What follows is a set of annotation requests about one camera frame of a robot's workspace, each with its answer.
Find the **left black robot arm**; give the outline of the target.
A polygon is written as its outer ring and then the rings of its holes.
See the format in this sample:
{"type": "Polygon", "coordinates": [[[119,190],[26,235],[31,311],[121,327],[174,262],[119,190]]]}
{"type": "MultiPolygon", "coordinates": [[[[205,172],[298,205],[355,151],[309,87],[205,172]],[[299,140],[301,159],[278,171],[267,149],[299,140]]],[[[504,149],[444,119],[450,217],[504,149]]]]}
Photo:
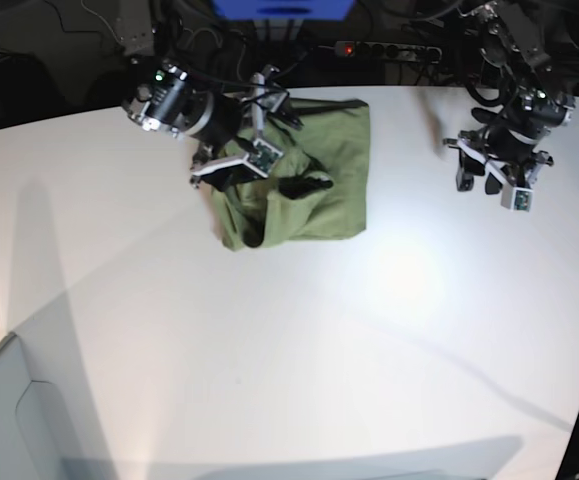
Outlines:
{"type": "Polygon", "coordinates": [[[538,145],[569,123],[575,100],[553,69],[537,21],[519,2],[470,1],[458,8],[453,34],[456,71],[478,104],[471,115],[480,125],[443,141],[458,153],[456,188],[468,192],[482,177],[486,194],[500,196],[511,211],[527,212],[540,170],[554,164],[538,145]],[[499,73],[492,99],[468,81],[462,44],[469,27],[477,33],[481,57],[499,73]]]}

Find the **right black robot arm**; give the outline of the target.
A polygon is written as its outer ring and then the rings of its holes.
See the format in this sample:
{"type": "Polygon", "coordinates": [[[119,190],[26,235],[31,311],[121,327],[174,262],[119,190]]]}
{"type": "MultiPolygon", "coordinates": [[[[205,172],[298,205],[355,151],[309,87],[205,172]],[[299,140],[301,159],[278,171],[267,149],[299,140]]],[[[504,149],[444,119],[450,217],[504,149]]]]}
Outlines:
{"type": "Polygon", "coordinates": [[[285,154],[267,137],[267,126],[303,126],[289,92],[276,81],[280,71],[267,65],[244,77],[237,66],[227,78],[198,68],[190,58],[192,39],[182,37],[182,6],[150,2],[154,53],[136,58],[134,86],[122,107],[144,131],[197,141],[193,187],[207,184],[224,192],[265,180],[285,154]]]}

